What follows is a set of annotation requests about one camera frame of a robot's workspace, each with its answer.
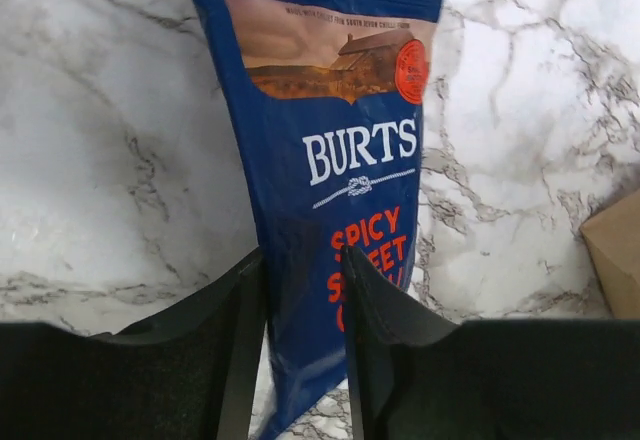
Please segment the brown paper bag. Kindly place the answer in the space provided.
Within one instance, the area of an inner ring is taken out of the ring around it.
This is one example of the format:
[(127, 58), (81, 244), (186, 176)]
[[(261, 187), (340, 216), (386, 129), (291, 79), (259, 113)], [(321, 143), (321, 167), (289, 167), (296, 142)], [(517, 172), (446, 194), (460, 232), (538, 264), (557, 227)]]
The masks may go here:
[(580, 228), (604, 297), (615, 318), (639, 319), (639, 191)]

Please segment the blue Burts crisps bag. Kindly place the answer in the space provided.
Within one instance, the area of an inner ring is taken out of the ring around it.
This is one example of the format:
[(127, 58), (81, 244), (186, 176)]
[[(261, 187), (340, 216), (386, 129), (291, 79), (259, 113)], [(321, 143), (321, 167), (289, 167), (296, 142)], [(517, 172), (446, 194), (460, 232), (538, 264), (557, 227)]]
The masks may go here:
[(193, 0), (269, 274), (274, 439), (346, 376), (341, 251), (410, 285), (444, 0)]

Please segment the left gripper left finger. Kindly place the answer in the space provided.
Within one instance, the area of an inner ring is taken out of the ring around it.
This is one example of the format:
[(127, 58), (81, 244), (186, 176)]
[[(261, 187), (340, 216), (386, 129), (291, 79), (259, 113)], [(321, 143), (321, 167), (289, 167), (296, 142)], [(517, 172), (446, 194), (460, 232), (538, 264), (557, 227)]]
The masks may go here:
[(5, 439), (244, 439), (265, 324), (265, 264), (222, 277), (116, 334), (1, 327)]

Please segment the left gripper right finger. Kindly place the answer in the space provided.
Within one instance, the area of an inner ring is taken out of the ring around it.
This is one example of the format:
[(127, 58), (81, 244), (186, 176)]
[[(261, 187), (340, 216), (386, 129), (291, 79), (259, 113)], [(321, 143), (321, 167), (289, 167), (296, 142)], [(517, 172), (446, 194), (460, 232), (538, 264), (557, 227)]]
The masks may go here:
[(357, 439), (635, 439), (639, 325), (453, 323), (342, 251)]

